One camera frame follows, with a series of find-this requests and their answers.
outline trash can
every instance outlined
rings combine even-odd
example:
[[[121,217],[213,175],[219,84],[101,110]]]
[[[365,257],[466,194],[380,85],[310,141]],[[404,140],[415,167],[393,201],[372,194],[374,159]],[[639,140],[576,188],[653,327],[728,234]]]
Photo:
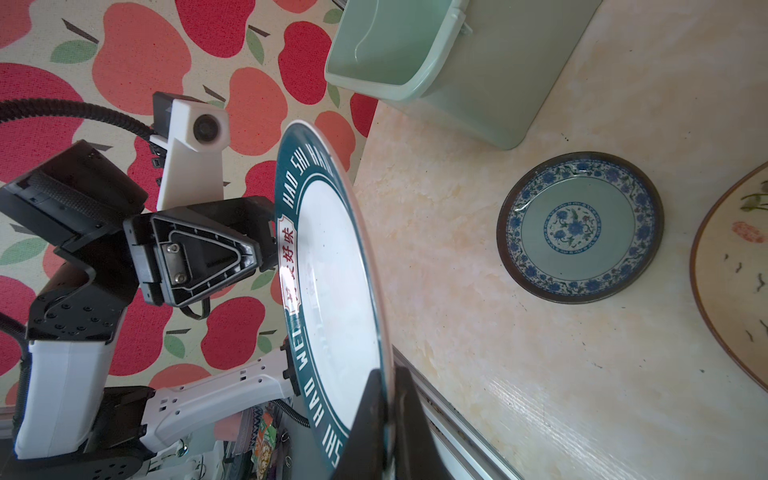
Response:
[[[349,0],[326,80],[517,146],[601,0]]]

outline apple print fabric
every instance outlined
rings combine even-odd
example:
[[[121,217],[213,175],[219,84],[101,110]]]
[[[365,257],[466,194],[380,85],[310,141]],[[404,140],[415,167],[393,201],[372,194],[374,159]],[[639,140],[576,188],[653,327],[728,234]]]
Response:
[[[223,153],[224,195],[274,200],[277,144],[297,118],[328,137],[351,178],[376,100],[329,85],[323,69],[341,18],[331,0],[94,2],[16,0],[0,14],[0,101],[86,101],[152,123],[152,94],[190,95],[225,108],[232,142]],[[163,171],[146,142],[111,125],[74,118],[0,124],[0,182],[78,140],[91,142],[149,193],[155,211]],[[27,322],[28,308],[61,265],[53,247],[0,215],[0,311]],[[206,320],[137,295],[128,307],[109,386],[155,389],[249,362],[286,337],[280,283],[257,274],[211,297]],[[15,403],[18,346],[0,335],[0,402]]]

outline plate rim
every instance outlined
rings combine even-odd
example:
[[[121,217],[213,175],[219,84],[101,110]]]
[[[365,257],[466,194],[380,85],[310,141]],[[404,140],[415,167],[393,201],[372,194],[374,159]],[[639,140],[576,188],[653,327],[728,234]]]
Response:
[[[528,183],[531,180],[536,178],[542,171],[547,170],[549,167],[552,167],[553,165],[561,164],[566,161],[580,160],[580,159],[586,159],[586,158],[606,161],[609,163],[619,165],[629,170],[643,184],[643,186],[648,191],[650,202],[654,206],[654,210],[657,215],[657,222],[658,222],[659,228],[656,229],[656,231],[654,232],[654,235],[650,239],[650,248],[648,250],[648,255],[646,255],[646,257],[643,259],[642,263],[640,264],[640,267],[637,268],[624,282],[618,283],[617,285],[611,287],[608,290],[605,290],[599,293],[592,293],[591,295],[584,295],[584,296],[558,295],[556,293],[542,289],[541,287],[538,287],[533,283],[529,282],[528,279],[526,279],[523,276],[522,272],[518,270],[514,262],[512,262],[512,258],[506,247],[506,242],[507,242],[506,223],[509,217],[509,212],[512,209],[512,206],[515,204],[515,200],[517,199],[518,195],[522,192],[523,188],[526,185],[528,185]],[[558,155],[557,157],[550,158],[549,160],[544,161],[536,165],[535,167],[533,167],[525,175],[523,175],[522,178],[520,178],[520,180],[518,180],[517,183],[515,183],[515,185],[509,191],[509,193],[507,194],[507,197],[504,199],[504,203],[502,204],[502,208],[498,213],[498,219],[496,221],[496,247],[498,250],[498,254],[502,259],[504,268],[507,270],[507,273],[509,273],[512,279],[515,282],[517,282],[518,285],[522,286],[523,289],[525,289],[529,293],[532,293],[533,295],[536,295],[539,298],[548,300],[550,302],[565,303],[565,304],[571,304],[571,305],[577,305],[581,303],[591,303],[591,302],[596,302],[598,300],[602,300],[604,298],[608,298],[609,296],[619,293],[620,291],[622,291],[623,289],[627,288],[632,283],[634,283],[634,281],[640,277],[640,275],[648,268],[648,266],[650,265],[650,262],[653,261],[653,259],[655,258],[656,253],[659,250],[659,247],[661,245],[661,239],[663,235],[664,235],[664,205],[661,202],[661,196],[656,190],[656,186],[654,185],[654,183],[650,181],[650,178],[640,168],[638,168],[636,165],[632,164],[631,162],[626,161],[621,157],[617,157],[616,155],[606,154],[604,152],[597,152],[597,151],[578,151],[578,152],[571,152],[568,154],[562,154],[562,155]]]
[[[748,367],[742,360],[736,355],[736,353],[730,349],[728,344],[725,342],[723,337],[720,336],[720,334],[717,332],[717,329],[712,324],[712,320],[710,319],[710,316],[707,315],[707,311],[704,309],[704,305],[701,302],[701,296],[699,294],[699,288],[698,283],[696,281],[696,254],[699,251],[699,242],[701,241],[701,237],[704,233],[704,229],[707,228],[707,225],[709,224],[710,220],[712,219],[712,216],[717,212],[717,209],[720,208],[720,205],[723,204],[723,202],[731,196],[731,194],[736,191],[737,188],[744,185],[749,179],[757,175],[760,171],[765,170],[768,167],[768,162],[764,162],[760,164],[758,167],[751,170],[748,174],[744,175],[737,181],[735,184],[733,184],[724,194],[720,196],[720,198],[717,199],[717,202],[707,211],[707,215],[704,216],[704,219],[699,224],[699,229],[696,232],[696,236],[694,237],[694,244],[690,248],[690,260],[689,260],[689,267],[688,272],[690,276],[690,288],[693,291],[694,294],[694,300],[696,301],[696,307],[699,310],[699,314],[701,315],[701,318],[704,320],[704,323],[707,325],[707,328],[709,329],[710,333],[712,333],[712,336],[715,337],[715,340],[717,340],[717,343],[723,348],[723,350],[726,351],[728,356],[736,362],[736,364],[741,367],[741,369],[752,379],[755,381],[755,383],[761,387],[763,387],[763,390],[768,392],[768,382],[765,380],[762,380],[760,377],[755,375],[755,373]]]
[[[376,324],[376,333],[378,335],[377,342],[379,344],[379,358],[381,360],[380,365],[382,367],[382,386],[384,388],[384,396],[386,400],[387,409],[389,411],[389,414],[387,415],[388,419],[392,418],[391,413],[394,409],[394,401],[395,401],[395,364],[394,364],[394,357],[392,353],[392,342],[389,337],[389,330],[388,326],[386,324],[386,308],[384,306],[384,302],[382,299],[384,298],[381,290],[381,282],[379,280],[379,271],[376,267],[376,261],[373,255],[373,249],[371,247],[370,238],[368,236],[368,232],[366,229],[365,221],[362,218],[362,213],[359,209],[359,205],[357,204],[357,199],[354,194],[352,182],[349,179],[348,175],[346,174],[346,171],[344,170],[344,167],[339,160],[338,154],[333,149],[333,146],[328,141],[327,137],[323,134],[322,131],[320,131],[319,128],[317,128],[315,125],[311,124],[308,121],[304,120],[294,120],[291,121],[283,130],[283,135],[280,138],[280,145],[278,146],[278,157],[276,160],[276,174],[279,170],[279,162],[280,162],[280,149],[283,146],[283,142],[286,138],[286,133],[288,133],[289,129],[291,129],[294,125],[300,124],[304,127],[306,127],[312,134],[319,140],[319,142],[322,144],[323,148],[325,148],[327,154],[330,157],[331,163],[333,163],[333,167],[336,170],[336,176],[339,179],[339,182],[341,183],[342,188],[337,188],[335,185],[331,185],[336,194],[339,196],[340,200],[345,204],[345,207],[348,207],[349,217],[350,220],[353,222],[353,226],[356,228],[356,236],[357,240],[360,246],[360,256],[363,264],[363,268],[366,273],[366,277],[369,281],[369,291],[371,296],[371,302],[372,302],[372,308],[374,312],[374,319]],[[277,225],[278,218],[278,200],[277,197],[277,191],[278,191],[278,185],[281,185],[280,178],[277,175],[275,176],[275,225]],[[298,209],[296,210],[296,218],[298,219]],[[280,265],[278,264],[277,267],[277,275],[280,275]],[[289,316],[293,316],[294,314],[289,313],[288,309],[285,305],[283,305],[283,316],[286,320],[286,326],[290,328],[290,321]],[[306,320],[304,318],[304,315],[299,315],[297,312],[296,314],[297,320],[299,320],[301,323],[303,323],[303,328],[306,329]],[[289,341],[290,348],[291,348],[291,356],[295,358],[295,351],[293,349],[293,342]],[[392,425],[392,421],[388,420],[387,425]],[[349,427],[350,432],[352,431],[352,427],[354,425],[351,425]],[[385,429],[385,442],[387,445],[387,454],[391,455],[394,449],[394,435],[391,435],[388,433],[387,429]]]

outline camera lens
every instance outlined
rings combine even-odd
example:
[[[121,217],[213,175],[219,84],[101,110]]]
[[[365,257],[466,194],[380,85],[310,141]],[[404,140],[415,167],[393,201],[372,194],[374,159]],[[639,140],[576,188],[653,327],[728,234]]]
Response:
[[[212,142],[219,135],[219,122],[213,115],[201,115],[194,121],[192,132],[200,143]]]

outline beige table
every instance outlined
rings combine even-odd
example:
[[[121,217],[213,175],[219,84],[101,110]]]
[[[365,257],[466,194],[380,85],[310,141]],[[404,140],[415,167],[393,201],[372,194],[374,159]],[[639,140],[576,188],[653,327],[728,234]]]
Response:
[[[502,266],[498,212],[530,168],[588,150],[651,178],[664,241],[618,295],[549,303]],[[688,280],[699,223],[766,150],[763,0],[604,0],[512,151],[380,105],[356,193],[393,343],[527,480],[768,478],[768,392]]]

